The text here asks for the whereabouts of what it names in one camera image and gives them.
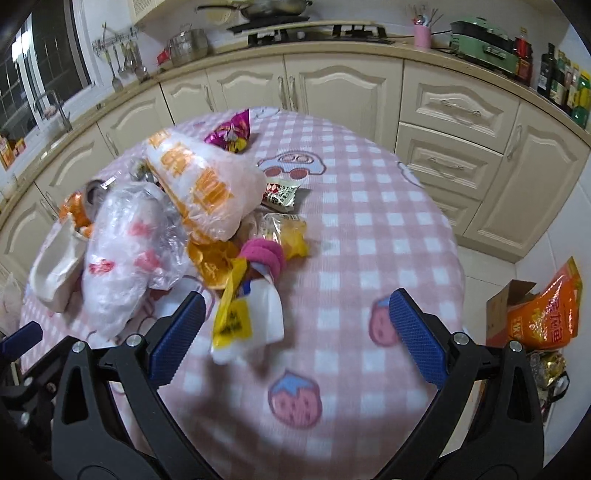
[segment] candy wrapper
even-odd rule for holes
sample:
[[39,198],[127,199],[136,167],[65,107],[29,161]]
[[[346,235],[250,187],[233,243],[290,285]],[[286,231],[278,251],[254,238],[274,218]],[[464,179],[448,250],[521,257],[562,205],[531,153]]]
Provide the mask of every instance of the candy wrapper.
[[237,153],[246,148],[250,136],[250,111],[244,110],[234,115],[230,121],[218,125],[203,141]]
[[275,285],[266,278],[244,281],[247,270],[245,258],[232,260],[232,273],[213,322],[210,353],[217,364],[248,356],[284,336]]
[[296,192],[300,182],[280,178],[267,179],[267,189],[262,196],[262,204],[281,213],[294,209]]

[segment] car print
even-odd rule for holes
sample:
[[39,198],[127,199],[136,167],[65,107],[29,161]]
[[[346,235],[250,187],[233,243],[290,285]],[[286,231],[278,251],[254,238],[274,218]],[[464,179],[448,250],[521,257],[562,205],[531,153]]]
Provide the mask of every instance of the car print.
[[293,180],[302,180],[308,175],[322,175],[326,166],[320,157],[312,152],[291,150],[273,158],[259,160],[257,166],[267,177],[277,177],[288,173]]

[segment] white plastic bag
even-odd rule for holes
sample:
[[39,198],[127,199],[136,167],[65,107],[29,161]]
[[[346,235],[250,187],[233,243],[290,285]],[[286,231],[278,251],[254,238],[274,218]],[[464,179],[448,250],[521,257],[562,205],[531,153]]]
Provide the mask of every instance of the white plastic bag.
[[52,312],[66,311],[76,280],[84,268],[88,239],[76,232],[71,213],[47,249],[35,259],[29,284],[35,296]]
[[147,140],[148,165],[173,200],[198,244],[229,240],[267,188],[256,159],[175,132]]
[[96,217],[82,276],[89,322],[117,335],[148,288],[168,290],[185,273],[187,234],[174,205],[156,185],[120,184]]
[[16,332],[21,321],[22,291],[14,275],[10,273],[0,287],[0,332],[9,336]]

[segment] snack package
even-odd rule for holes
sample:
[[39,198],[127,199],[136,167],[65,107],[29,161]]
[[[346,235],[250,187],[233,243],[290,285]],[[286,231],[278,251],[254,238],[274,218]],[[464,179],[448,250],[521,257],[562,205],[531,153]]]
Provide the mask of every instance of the snack package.
[[89,323],[113,338],[141,306],[146,289],[168,290],[185,273],[187,233],[153,183],[121,184],[101,205],[82,274]]
[[228,122],[218,125],[203,141],[237,153],[246,148],[250,136],[250,111],[244,110],[234,115]]
[[294,209],[299,181],[278,177],[267,179],[267,188],[262,197],[262,204],[278,212],[291,212]]
[[235,155],[174,130],[147,141],[148,166],[198,245],[227,241],[261,202],[265,174],[248,155]]
[[213,322],[210,354],[217,364],[252,354],[284,336],[281,299],[275,285],[266,278],[242,282],[247,270],[246,259],[232,260],[232,273]]
[[304,239],[307,225],[299,215],[267,213],[263,220],[259,235],[280,244],[286,260],[308,256],[308,244]]
[[566,346],[579,330],[582,290],[583,283],[571,257],[534,300],[508,310],[510,337],[528,349],[556,350]]

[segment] window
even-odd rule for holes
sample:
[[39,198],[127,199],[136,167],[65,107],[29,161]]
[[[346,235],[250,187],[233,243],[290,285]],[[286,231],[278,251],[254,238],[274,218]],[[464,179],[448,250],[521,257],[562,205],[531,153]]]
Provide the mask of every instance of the window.
[[0,59],[0,132],[18,140],[38,127],[54,103],[65,102],[89,85],[74,26],[72,0],[40,0]]

